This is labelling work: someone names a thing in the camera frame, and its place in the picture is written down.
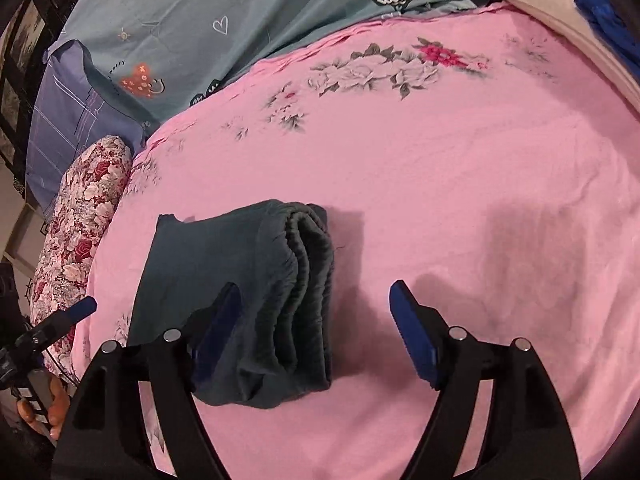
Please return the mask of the person's left hand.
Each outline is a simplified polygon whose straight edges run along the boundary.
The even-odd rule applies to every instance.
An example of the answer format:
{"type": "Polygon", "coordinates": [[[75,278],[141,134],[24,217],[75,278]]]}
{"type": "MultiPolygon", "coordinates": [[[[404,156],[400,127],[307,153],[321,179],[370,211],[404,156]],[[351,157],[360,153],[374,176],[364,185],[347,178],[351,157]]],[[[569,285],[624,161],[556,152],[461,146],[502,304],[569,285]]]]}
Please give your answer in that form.
{"type": "Polygon", "coordinates": [[[37,434],[47,437],[51,442],[56,443],[60,438],[65,417],[70,408],[70,397],[65,390],[60,378],[47,373],[47,385],[51,403],[47,410],[47,420],[50,428],[40,422],[32,408],[32,404],[25,399],[16,401],[17,414],[26,424],[37,434]]]}

